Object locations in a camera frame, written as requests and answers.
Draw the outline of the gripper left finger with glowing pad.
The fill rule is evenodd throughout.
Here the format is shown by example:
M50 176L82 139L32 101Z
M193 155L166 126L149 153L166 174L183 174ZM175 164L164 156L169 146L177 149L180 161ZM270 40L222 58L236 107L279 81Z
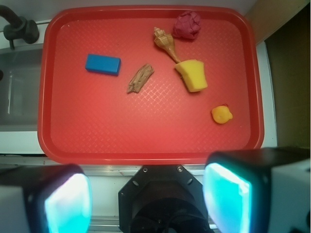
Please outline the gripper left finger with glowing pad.
M86 233L91 215L90 180L80 166L1 168L2 233Z

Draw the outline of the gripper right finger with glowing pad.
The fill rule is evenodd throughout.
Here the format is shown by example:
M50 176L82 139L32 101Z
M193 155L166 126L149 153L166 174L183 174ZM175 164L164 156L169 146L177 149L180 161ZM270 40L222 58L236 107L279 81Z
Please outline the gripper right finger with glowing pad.
M214 152L204 169L203 195L222 233L308 233L311 152L293 147Z

